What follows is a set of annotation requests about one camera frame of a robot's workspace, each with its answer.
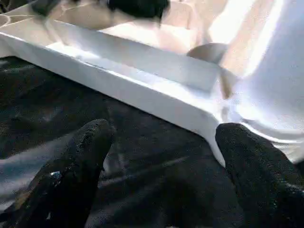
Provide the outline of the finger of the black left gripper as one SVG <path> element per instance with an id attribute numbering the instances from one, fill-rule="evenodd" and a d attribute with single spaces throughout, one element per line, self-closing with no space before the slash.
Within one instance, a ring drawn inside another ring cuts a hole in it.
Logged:
<path id="1" fill-rule="evenodd" d="M 157 19 L 162 21 L 163 14 L 170 8 L 169 0 L 108 0 L 111 11 L 119 10 L 136 19 Z"/>

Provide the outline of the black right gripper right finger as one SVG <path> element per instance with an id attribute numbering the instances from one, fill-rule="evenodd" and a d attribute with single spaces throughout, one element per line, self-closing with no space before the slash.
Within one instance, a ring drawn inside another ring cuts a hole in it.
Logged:
<path id="1" fill-rule="evenodd" d="M 302 228 L 304 179 L 269 140 L 238 123 L 216 128 L 216 143 L 245 214 L 245 228 Z"/>

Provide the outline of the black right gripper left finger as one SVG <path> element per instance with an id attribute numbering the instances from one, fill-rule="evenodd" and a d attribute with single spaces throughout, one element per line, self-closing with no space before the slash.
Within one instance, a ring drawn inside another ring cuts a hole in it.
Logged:
<path id="1" fill-rule="evenodd" d="M 4 212 L 6 228 L 82 228 L 90 213 L 114 128 L 95 119 L 78 129 Z"/>

